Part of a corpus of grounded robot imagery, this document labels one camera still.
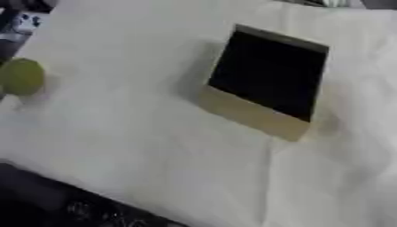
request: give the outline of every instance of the open box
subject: open box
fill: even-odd
[[[236,25],[199,103],[211,113],[298,140],[309,127],[328,50]]]

